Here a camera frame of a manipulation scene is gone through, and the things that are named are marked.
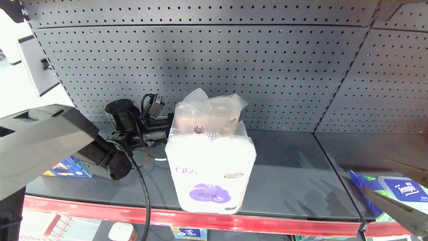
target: robotic arm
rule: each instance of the robotic arm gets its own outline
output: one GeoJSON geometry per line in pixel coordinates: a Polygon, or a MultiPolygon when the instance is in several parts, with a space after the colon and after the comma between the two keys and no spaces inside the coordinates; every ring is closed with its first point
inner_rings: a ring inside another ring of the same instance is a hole
{"type": "Polygon", "coordinates": [[[25,186],[61,160],[74,156],[92,174],[119,180],[132,169],[132,150],[165,142],[173,120],[158,119],[158,94],[140,111],[131,100],[105,107],[116,131],[102,138],[76,108],[47,105],[0,119],[0,240],[18,240],[25,186]]]}

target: purple cloud logo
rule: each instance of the purple cloud logo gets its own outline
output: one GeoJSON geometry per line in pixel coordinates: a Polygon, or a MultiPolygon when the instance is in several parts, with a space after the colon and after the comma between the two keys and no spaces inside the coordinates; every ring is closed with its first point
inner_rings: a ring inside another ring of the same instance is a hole
{"type": "Polygon", "coordinates": [[[192,199],[201,202],[225,203],[231,199],[229,192],[220,186],[203,183],[196,185],[189,195],[192,199]]]}

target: product box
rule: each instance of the product box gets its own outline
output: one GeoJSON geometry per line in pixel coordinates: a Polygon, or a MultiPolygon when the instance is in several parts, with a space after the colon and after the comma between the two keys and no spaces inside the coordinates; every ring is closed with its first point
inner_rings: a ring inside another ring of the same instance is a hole
{"type": "Polygon", "coordinates": [[[206,229],[191,229],[182,227],[171,227],[172,233],[178,239],[204,240],[207,241],[206,229]]]}
{"type": "Polygon", "coordinates": [[[292,235],[293,241],[336,241],[345,240],[347,237],[326,237],[326,236],[304,236],[304,235],[292,235]]]}
{"type": "MultiPolygon", "coordinates": [[[[349,172],[352,182],[361,191],[364,187],[387,196],[402,204],[428,214],[428,189],[407,177],[369,177],[349,172]]],[[[373,212],[376,221],[394,221],[381,208],[372,203],[363,195],[364,201],[373,212]]]]}
{"type": "Polygon", "coordinates": [[[86,164],[75,157],[67,157],[62,162],[47,170],[43,175],[78,178],[92,177],[92,173],[89,171],[86,164]]]}

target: plastic wrap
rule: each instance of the plastic wrap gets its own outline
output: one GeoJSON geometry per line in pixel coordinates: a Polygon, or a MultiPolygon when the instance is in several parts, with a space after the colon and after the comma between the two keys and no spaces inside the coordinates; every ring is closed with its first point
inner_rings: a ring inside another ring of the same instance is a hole
{"type": "Polygon", "coordinates": [[[256,159],[238,95],[209,99],[197,89],[175,108],[165,151],[183,210],[234,214],[242,206],[256,159]]]}

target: metal bracket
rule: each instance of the metal bracket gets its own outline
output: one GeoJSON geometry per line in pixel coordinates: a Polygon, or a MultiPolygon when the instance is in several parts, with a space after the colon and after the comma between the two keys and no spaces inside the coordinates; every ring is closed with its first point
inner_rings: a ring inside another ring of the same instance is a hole
{"type": "Polygon", "coordinates": [[[51,66],[49,65],[49,63],[46,60],[46,58],[40,60],[40,62],[43,64],[43,70],[51,69],[51,66]]]}

